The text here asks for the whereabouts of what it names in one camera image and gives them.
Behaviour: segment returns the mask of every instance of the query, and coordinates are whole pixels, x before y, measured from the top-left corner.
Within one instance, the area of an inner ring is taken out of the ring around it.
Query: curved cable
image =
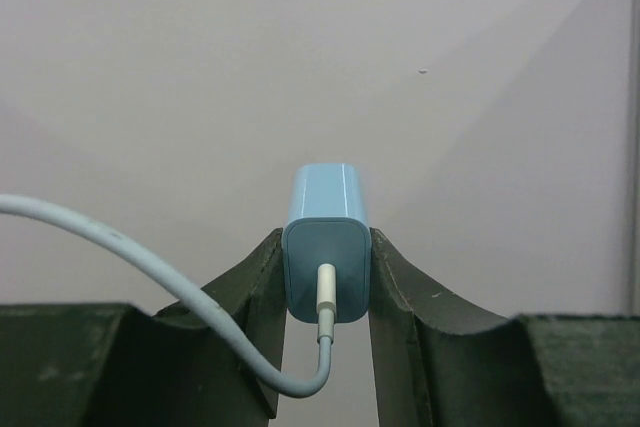
[[[59,227],[126,260],[200,317],[272,389],[289,397],[303,398],[315,394],[326,384],[331,370],[333,340],[330,337],[323,336],[318,341],[318,370],[315,376],[306,381],[292,379],[262,356],[233,318],[215,300],[167,262],[117,230],[65,207],[19,195],[0,195],[0,213],[27,217]]]

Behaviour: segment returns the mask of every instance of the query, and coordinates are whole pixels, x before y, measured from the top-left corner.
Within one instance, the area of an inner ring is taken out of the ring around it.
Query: cable connector
[[[333,344],[333,326],[336,321],[336,268],[331,264],[318,267],[318,293],[316,297],[318,312],[318,342],[329,337]]]

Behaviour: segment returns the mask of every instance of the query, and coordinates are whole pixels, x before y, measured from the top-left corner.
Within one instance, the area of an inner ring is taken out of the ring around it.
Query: black metal bracket
[[[383,427],[638,426],[640,319],[504,319],[372,230],[370,326]],[[276,367],[286,301],[274,230],[203,290]],[[266,426],[278,395],[176,303],[0,306],[0,427]]]

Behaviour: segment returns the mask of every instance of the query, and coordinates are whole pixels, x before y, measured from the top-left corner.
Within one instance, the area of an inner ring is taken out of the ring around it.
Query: power adapter
[[[367,312],[371,232],[353,166],[309,164],[298,170],[282,248],[287,304],[296,319],[318,322],[318,269],[323,264],[335,267],[336,322],[354,322]]]

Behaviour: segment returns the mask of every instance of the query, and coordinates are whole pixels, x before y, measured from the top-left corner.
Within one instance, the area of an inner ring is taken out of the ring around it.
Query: gray background
[[[0,190],[111,223],[199,283],[286,218],[310,161],[361,170],[372,225],[488,309],[628,306],[631,0],[0,0]],[[427,70],[426,74],[418,70]],[[0,219],[0,302],[172,299]],[[315,367],[289,322],[284,369]],[[368,325],[274,425],[375,425]]]

